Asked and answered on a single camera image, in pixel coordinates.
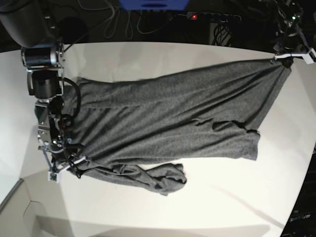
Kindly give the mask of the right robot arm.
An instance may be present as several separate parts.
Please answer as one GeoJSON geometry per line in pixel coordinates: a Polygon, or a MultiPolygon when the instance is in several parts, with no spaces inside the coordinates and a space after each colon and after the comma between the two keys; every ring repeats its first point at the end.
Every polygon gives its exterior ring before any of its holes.
{"type": "Polygon", "coordinates": [[[21,45],[36,97],[49,180],[68,171],[168,194],[186,184],[181,158],[257,158],[258,128],[291,59],[217,64],[138,81],[63,76],[66,51],[35,0],[3,0],[0,20],[21,45]]]}

